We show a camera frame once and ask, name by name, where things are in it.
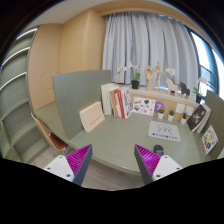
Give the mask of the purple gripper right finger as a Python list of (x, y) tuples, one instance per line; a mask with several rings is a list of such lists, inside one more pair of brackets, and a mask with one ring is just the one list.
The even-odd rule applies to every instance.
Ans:
[(182, 169), (168, 155), (159, 156), (140, 145), (135, 145), (134, 155), (145, 185)]

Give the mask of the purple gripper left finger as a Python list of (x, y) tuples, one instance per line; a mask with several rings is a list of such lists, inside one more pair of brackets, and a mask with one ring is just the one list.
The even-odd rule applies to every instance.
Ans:
[(68, 156), (57, 156), (44, 170), (81, 186), (92, 154), (92, 145), (89, 144)]

